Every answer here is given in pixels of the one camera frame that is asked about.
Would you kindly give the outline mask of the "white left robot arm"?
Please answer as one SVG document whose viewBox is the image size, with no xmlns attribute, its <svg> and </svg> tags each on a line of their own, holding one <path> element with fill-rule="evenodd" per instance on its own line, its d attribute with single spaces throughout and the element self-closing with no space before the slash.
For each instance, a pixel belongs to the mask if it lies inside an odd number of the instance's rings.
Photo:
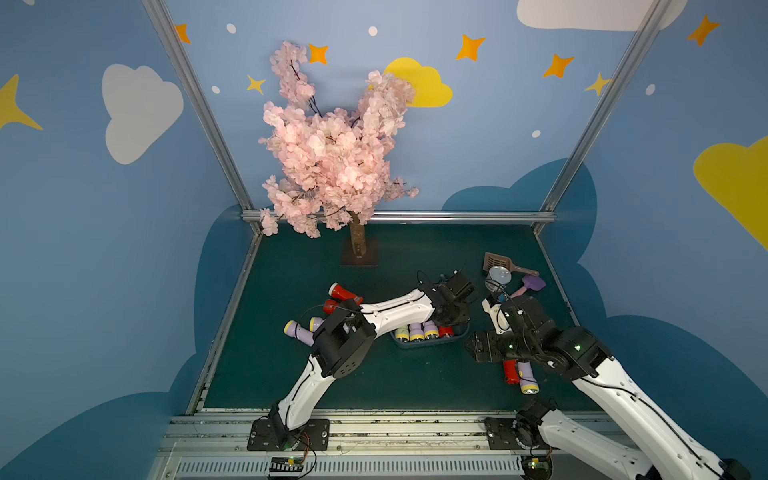
<svg viewBox="0 0 768 480">
<path fill-rule="evenodd" d="M 474 284 L 460 271 L 437 284 L 420 284 L 411 292 L 374 304 L 341 301 L 312 333 L 307 364 L 289 393 L 267 416 L 274 444 L 297 442 L 311 414 L 332 383 L 356 370 L 379 337 L 400 327 L 432 321 L 438 327 L 469 322 Z"/>
</svg>

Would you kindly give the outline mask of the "teal plastic storage box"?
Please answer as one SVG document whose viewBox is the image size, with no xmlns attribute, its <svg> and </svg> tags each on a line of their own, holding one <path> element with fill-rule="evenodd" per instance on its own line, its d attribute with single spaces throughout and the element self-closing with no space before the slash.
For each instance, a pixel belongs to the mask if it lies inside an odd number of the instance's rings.
<svg viewBox="0 0 768 480">
<path fill-rule="evenodd" d="M 441 346 L 441 345 L 447 345 L 451 343 L 461 342 L 463 341 L 470 333 L 469 326 L 468 325 L 456 325 L 452 327 L 455 332 L 455 336 L 452 338 L 436 338 L 431 340 L 424 339 L 423 341 L 415 341 L 415 342 L 400 342 L 395 338 L 394 331 L 391 331 L 388 333 L 389 338 L 394 342 L 394 344 L 403 350 L 412 350 L 412 349 L 418 349 L 418 348 L 425 348 L 425 347 L 432 347 L 432 346 Z"/>
</svg>

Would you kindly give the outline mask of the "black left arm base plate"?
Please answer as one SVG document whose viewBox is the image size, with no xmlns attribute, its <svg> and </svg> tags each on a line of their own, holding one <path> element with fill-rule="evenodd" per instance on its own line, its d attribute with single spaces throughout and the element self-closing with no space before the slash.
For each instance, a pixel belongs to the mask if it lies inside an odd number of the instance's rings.
<svg viewBox="0 0 768 480">
<path fill-rule="evenodd" d="M 248 435 L 248 451 L 326 451 L 330 440 L 330 421 L 311 419 L 306 425 L 293 431 L 282 428 L 278 420 L 265 416 L 256 419 Z"/>
</svg>

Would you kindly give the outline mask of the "red flashlight group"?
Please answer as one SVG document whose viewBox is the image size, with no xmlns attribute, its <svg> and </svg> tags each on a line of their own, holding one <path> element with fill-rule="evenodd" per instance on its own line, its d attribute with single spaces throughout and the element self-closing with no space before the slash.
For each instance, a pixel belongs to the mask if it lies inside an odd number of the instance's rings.
<svg viewBox="0 0 768 480">
<path fill-rule="evenodd" d="M 503 362 L 504 380 L 509 385 L 519 385 L 520 376 L 517 369 L 516 360 L 506 360 Z"/>
</svg>

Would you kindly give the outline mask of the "pale yellow flashlight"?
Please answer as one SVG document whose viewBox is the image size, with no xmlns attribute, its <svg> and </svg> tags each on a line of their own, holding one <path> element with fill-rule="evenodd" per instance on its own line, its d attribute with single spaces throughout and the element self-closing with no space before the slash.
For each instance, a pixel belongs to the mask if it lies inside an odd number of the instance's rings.
<svg viewBox="0 0 768 480">
<path fill-rule="evenodd" d="M 395 338 L 400 342 L 410 341 L 410 332 L 407 326 L 397 328 L 394 332 Z"/>
</svg>

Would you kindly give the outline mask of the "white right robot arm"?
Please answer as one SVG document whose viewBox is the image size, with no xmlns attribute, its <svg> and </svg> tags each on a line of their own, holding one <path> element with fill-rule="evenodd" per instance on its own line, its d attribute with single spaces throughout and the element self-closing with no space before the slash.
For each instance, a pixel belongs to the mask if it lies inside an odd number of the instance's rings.
<svg viewBox="0 0 768 480">
<path fill-rule="evenodd" d="M 489 445 L 553 448 L 572 455 L 611 479 L 748 479 L 736 459 L 722 459 L 680 427 L 625 371 L 611 350 L 581 327 L 558 327 L 537 299 L 521 295 L 482 302 L 494 329 L 489 354 L 538 363 L 592 399 L 632 442 L 627 447 L 579 425 L 535 398 L 513 419 L 489 417 Z"/>
</svg>

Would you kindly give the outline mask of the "light purple flashlight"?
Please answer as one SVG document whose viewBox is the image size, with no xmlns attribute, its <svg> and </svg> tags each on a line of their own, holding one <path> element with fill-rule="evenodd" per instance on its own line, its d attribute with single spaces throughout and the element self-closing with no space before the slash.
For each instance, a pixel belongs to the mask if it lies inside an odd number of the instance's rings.
<svg viewBox="0 0 768 480">
<path fill-rule="evenodd" d="M 408 332 L 409 332 L 409 341 L 415 342 L 415 341 L 423 341 L 425 339 L 425 334 L 423 330 L 423 324 L 422 323 L 411 323 L 408 325 Z"/>
</svg>

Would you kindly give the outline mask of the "purple flashlight group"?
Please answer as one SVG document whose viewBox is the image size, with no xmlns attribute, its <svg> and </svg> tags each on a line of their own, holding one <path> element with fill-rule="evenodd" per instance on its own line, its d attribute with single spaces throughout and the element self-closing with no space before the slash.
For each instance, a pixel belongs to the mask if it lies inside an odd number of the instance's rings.
<svg viewBox="0 0 768 480">
<path fill-rule="evenodd" d="M 440 336 L 439 329 L 433 321 L 424 322 L 422 327 L 426 340 L 436 339 Z"/>
</svg>

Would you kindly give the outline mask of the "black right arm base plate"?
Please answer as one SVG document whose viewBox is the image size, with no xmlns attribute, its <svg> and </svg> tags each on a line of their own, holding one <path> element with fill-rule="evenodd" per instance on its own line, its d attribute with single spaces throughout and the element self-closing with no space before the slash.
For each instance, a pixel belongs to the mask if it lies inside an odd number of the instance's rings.
<svg viewBox="0 0 768 480">
<path fill-rule="evenodd" d="M 486 417 L 483 420 L 486 439 L 491 450 L 561 450 L 544 439 L 543 416 L 522 415 L 514 418 Z"/>
</svg>

